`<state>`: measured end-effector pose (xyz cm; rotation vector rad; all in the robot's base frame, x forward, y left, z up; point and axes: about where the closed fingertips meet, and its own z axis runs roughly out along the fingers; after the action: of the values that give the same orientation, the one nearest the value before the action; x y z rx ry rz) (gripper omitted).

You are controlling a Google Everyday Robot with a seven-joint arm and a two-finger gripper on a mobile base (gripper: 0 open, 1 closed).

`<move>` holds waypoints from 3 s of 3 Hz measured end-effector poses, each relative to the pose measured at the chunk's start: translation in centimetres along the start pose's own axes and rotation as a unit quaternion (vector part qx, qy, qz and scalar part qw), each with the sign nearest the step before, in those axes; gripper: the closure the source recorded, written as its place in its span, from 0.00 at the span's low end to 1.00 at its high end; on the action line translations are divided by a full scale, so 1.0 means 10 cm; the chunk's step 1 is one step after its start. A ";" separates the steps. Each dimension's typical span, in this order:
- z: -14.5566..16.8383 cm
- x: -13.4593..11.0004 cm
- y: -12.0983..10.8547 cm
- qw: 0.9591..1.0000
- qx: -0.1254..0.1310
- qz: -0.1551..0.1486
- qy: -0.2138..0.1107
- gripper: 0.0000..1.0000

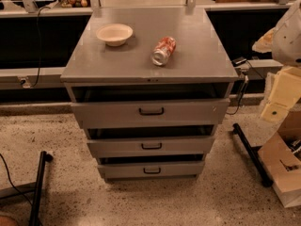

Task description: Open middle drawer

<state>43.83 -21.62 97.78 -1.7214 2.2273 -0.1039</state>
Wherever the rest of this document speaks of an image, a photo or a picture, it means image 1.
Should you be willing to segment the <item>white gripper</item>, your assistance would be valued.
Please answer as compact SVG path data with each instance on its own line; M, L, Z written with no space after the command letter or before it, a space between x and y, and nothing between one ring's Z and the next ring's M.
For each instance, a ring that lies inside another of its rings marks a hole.
M285 67L275 75L269 103L261 112L261 118L278 122L286 118L289 110L301 98L301 69Z

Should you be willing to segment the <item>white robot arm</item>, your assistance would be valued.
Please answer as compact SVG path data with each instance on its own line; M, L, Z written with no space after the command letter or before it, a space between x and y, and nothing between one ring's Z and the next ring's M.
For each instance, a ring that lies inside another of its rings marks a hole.
M296 0L276 26L257 40L252 50L272 53L283 65L274 75L261 117L270 122L283 120L301 98L301 0Z

